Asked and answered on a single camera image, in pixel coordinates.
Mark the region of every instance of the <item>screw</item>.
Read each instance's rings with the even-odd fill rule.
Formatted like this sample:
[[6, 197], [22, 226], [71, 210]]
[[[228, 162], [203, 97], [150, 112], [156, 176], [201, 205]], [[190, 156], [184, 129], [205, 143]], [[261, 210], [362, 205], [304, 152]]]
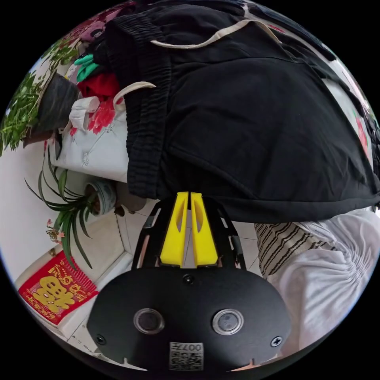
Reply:
[[187, 285], [192, 285], [194, 283], [194, 277], [190, 274], [185, 274], [183, 276], [183, 282]]
[[101, 345], [101, 346], [104, 346], [106, 344], [106, 340], [104, 339], [103, 336], [101, 335], [97, 335], [96, 336], [96, 341]]
[[277, 347], [282, 343], [282, 337], [281, 336], [276, 336], [275, 338], [272, 339], [270, 345], [272, 347]]

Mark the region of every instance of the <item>flower pot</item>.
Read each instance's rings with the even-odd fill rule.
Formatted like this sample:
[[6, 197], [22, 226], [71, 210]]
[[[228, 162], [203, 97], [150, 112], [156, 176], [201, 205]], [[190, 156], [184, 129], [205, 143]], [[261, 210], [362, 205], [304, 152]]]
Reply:
[[118, 205], [125, 206], [130, 213], [140, 211], [146, 204], [146, 199], [132, 195], [129, 192], [128, 184], [124, 182], [116, 183], [116, 195]]
[[54, 72], [49, 77], [38, 104], [38, 122], [27, 130], [24, 147], [43, 141], [46, 135], [64, 129], [69, 122], [71, 107], [78, 99], [78, 87], [64, 76]]
[[115, 207], [116, 190], [111, 181], [94, 180], [87, 183], [85, 194], [90, 195], [93, 192], [97, 192], [95, 205], [91, 212], [93, 215], [105, 215]]

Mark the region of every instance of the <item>white wall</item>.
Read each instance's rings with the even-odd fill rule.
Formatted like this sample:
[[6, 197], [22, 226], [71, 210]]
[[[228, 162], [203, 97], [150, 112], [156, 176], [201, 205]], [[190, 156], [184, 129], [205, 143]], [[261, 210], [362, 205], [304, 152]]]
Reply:
[[[14, 282], [22, 272], [55, 244], [46, 234], [48, 219], [55, 220], [50, 210], [27, 188], [24, 178], [38, 193], [38, 175], [41, 171], [44, 143], [20, 146], [7, 150], [0, 158], [0, 250], [5, 268]], [[54, 188], [49, 169], [47, 181]], [[68, 187], [80, 192], [89, 179], [81, 173], [70, 172]], [[44, 187], [48, 200], [61, 202], [58, 196]]]

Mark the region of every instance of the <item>striped fabric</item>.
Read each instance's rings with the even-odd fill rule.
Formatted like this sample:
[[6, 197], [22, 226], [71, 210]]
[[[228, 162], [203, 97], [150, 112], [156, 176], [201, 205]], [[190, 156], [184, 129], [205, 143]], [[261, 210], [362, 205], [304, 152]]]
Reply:
[[263, 278], [275, 274], [291, 257], [309, 249], [336, 250], [331, 242], [322, 241], [294, 223], [258, 224], [258, 258]]

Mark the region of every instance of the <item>red poster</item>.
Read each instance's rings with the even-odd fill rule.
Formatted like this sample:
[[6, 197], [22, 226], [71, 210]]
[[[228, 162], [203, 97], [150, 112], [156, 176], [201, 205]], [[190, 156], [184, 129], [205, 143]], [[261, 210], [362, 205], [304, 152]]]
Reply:
[[77, 267], [74, 270], [61, 251], [19, 289], [21, 297], [42, 317], [58, 325], [67, 314], [99, 292]]

